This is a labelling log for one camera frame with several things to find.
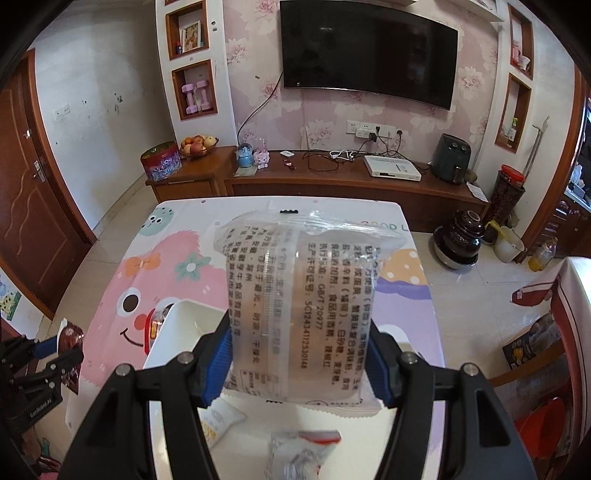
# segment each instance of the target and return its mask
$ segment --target pink cartoon monster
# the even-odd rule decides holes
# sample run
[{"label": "pink cartoon monster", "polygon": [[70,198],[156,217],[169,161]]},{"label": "pink cartoon monster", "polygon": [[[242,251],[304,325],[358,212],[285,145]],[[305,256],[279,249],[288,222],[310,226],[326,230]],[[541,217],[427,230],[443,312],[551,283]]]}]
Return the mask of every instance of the pink cartoon monster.
[{"label": "pink cartoon monster", "polygon": [[85,336],[81,377],[101,387],[115,367],[142,368],[153,341],[150,317],[180,299],[228,308],[226,271],[199,253],[199,235],[174,233],[143,255],[124,258]]}]

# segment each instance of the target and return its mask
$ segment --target tile floor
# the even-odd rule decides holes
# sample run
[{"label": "tile floor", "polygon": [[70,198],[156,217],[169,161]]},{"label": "tile floor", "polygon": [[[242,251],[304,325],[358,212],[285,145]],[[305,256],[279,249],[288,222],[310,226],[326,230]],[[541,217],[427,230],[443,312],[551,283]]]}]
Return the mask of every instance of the tile floor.
[{"label": "tile floor", "polygon": [[[56,321],[44,319],[38,338],[55,335],[57,319],[64,317],[84,331],[88,329],[117,264],[156,204],[152,190],[142,187],[122,208],[72,279],[57,309]],[[536,274],[525,264],[501,263],[487,246],[481,249],[476,267],[458,274],[435,259],[430,234],[413,233],[413,238],[430,286],[447,366],[458,368],[472,361],[489,377],[507,371],[502,344],[547,311],[547,307],[533,309],[510,303],[512,292]],[[68,392],[63,391],[64,402],[36,425],[37,434],[50,439],[52,455],[60,460],[70,443],[64,423]],[[498,393],[506,408],[515,413],[514,386]]]}]

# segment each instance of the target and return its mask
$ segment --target fruit bowl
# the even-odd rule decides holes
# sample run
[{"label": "fruit bowl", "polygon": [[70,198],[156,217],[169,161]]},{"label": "fruit bowl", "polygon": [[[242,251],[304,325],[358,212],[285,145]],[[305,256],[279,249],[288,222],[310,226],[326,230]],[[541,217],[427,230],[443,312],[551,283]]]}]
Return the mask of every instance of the fruit bowl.
[{"label": "fruit bowl", "polygon": [[201,152],[197,153],[197,154],[191,154],[191,153],[183,153],[183,151],[181,149],[179,149],[179,154],[181,155],[181,158],[186,158],[188,160],[192,160],[194,158],[201,158],[204,157],[205,155],[207,155],[208,153],[211,153],[212,150],[214,150],[216,148],[216,145],[219,143],[220,139],[216,137],[216,142],[213,145],[210,145],[209,147],[201,150]]}]

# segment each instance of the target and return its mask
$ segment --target dark green air fryer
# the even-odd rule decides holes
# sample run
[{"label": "dark green air fryer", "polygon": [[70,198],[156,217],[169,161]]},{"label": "dark green air fryer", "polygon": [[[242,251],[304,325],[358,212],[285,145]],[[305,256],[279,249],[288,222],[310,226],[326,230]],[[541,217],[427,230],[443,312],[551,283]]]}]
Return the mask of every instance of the dark green air fryer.
[{"label": "dark green air fryer", "polygon": [[449,183],[462,183],[471,152],[470,145],[461,138],[442,134],[433,155],[431,169],[439,179]]}]

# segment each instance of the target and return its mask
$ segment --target cartoon eye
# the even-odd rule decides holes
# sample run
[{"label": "cartoon eye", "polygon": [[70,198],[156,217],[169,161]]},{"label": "cartoon eye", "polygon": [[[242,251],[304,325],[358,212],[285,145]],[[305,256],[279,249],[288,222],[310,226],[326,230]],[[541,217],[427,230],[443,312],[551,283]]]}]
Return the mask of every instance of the cartoon eye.
[{"label": "cartoon eye", "polygon": [[137,309],[141,299],[142,295],[137,288],[128,288],[121,294],[119,300],[117,300],[117,315],[128,317]]},{"label": "cartoon eye", "polygon": [[166,315],[168,315],[168,311],[177,302],[177,297],[167,297],[165,299],[162,299],[156,304],[155,311],[157,312],[159,310],[162,310],[162,316],[163,318],[166,318]]}]

